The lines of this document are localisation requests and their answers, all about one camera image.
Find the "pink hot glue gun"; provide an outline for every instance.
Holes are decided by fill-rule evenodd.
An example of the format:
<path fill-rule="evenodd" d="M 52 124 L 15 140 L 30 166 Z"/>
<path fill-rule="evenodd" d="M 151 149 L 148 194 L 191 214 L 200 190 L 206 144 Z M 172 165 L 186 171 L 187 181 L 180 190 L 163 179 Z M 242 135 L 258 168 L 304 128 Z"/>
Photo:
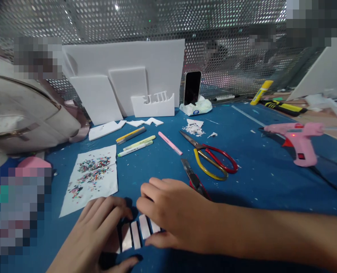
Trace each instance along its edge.
<path fill-rule="evenodd" d="M 295 148 L 294 163 L 301 167 L 310 167 L 317 163 L 310 137 L 324 134 L 323 128 L 322 123 L 309 122 L 305 126 L 301 123 L 272 124 L 264 127 L 264 130 L 285 136 L 286 141 L 282 146 Z"/>

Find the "metal grill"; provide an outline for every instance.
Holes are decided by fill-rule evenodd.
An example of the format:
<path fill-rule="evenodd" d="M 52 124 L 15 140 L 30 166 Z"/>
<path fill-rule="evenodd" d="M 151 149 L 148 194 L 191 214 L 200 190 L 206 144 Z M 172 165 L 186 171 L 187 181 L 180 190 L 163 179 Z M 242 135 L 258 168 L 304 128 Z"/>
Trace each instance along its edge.
<path fill-rule="evenodd" d="M 201 70 L 205 97 L 245 95 L 266 79 L 283 80 L 302 56 L 303 48 L 286 47 L 285 14 L 286 0 L 1 0 L 0 45 L 13 60 L 19 36 L 58 36 L 63 44 L 185 38 L 182 83 Z M 275 26 L 275 48 L 251 47 L 256 24 Z M 81 104 L 65 77 L 49 82 Z"/>

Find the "scissors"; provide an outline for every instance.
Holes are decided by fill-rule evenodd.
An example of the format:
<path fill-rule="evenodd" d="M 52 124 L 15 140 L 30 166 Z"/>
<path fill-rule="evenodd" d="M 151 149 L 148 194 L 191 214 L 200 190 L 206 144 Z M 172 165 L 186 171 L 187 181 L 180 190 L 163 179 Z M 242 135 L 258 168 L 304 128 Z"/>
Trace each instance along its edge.
<path fill-rule="evenodd" d="M 204 185 L 201 183 L 198 176 L 191 169 L 191 166 L 187 161 L 187 159 L 182 158 L 181 162 L 183 164 L 183 168 L 185 169 L 188 178 L 190 179 L 190 187 L 196 190 L 198 193 L 200 193 L 203 197 L 211 201 L 209 194 L 206 192 L 206 189 L 204 188 Z"/>
<path fill-rule="evenodd" d="M 186 138 L 195 147 L 194 153 L 195 153 L 197 164 L 199 165 L 200 169 L 203 170 L 203 172 L 206 173 L 208 176 L 212 177 L 215 180 L 225 181 L 228 178 L 228 173 L 235 174 L 238 171 L 238 164 L 226 152 L 224 152 L 220 149 L 208 146 L 206 144 L 199 144 L 198 142 L 193 140 L 193 138 L 191 138 L 187 134 L 185 134 L 182 130 L 180 130 L 180 133 L 181 133 L 181 135 L 184 136 L 184 138 Z M 205 151 L 211 156 L 211 158 L 213 160 L 211 158 L 209 158 L 206 154 L 204 154 L 202 149 L 205 149 Z M 221 163 L 220 160 L 212 153 L 211 150 L 219 152 L 223 156 L 225 156 L 227 159 L 229 159 L 230 162 L 233 165 L 233 169 L 229 169 L 227 166 L 225 166 L 223 163 Z M 203 158 L 205 158 L 207 161 L 209 161 L 212 165 L 217 167 L 224 174 L 224 176 L 223 177 L 216 176 L 215 174 L 212 174 L 211 172 L 209 172 L 200 162 L 199 155 L 201 155 Z"/>

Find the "phone screen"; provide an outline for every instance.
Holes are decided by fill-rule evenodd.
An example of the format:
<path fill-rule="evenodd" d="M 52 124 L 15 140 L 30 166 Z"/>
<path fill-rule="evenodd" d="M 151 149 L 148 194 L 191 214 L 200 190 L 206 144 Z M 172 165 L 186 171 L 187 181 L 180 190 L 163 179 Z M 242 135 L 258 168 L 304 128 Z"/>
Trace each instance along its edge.
<path fill-rule="evenodd" d="M 185 105 L 190 103 L 196 105 L 199 98 L 200 91 L 200 82 L 201 82 L 201 72 L 188 72 L 185 78 Z"/>

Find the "hand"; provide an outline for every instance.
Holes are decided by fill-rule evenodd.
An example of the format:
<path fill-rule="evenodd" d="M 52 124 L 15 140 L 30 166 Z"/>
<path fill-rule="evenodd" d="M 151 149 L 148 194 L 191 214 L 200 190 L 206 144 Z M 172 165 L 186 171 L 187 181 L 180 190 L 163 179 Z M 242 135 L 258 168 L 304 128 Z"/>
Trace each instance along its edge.
<path fill-rule="evenodd" d="M 212 253 L 210 238 L 219 218 L 219 206 L 182 181 L 151 178 L 141 186 L 138 210 L 166 232 L 151 235 L 145 245 Z"/>
<path fill-rule="evenodd" d="M 122 198 L 100 197 L 88 202 L 47 273 L 102 272 L 98 265 L 99 256 L 110 234 L 124 217 L 133 219 Z M 132 257 L 104 272 L 128 272 L 138 262 L 137 257 Z"/>

